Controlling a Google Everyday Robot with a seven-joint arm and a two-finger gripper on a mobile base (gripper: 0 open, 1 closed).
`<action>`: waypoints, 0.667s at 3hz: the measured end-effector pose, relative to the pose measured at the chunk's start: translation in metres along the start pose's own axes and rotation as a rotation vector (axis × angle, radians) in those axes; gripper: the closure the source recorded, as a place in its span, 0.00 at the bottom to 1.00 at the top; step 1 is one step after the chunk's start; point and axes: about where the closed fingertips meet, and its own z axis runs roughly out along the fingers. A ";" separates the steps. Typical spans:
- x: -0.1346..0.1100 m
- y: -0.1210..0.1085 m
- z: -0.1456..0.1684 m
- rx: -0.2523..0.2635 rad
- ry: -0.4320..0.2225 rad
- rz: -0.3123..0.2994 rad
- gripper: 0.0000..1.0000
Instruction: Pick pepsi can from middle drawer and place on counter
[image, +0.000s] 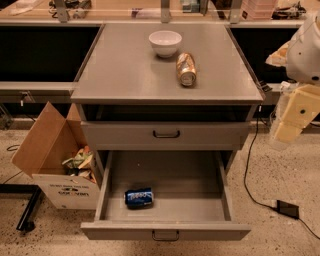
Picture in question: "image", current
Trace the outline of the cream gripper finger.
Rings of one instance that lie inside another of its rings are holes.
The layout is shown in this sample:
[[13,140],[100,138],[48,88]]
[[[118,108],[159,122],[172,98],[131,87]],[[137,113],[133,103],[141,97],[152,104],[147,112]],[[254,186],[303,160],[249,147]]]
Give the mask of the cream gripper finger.
[[320,87],[306,84],[285,95],[284,99],[286,104],[275,121],[273,139],[291,143],[320,113]]

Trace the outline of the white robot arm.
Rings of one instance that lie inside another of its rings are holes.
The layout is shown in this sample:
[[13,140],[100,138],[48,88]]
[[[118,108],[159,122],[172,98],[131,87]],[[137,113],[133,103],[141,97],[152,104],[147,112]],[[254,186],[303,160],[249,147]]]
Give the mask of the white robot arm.
[[289,144],[320,113],[320,13],[311,14],[291,38],[286,73],[299,86],[282,95],[272,125],[273,141]]

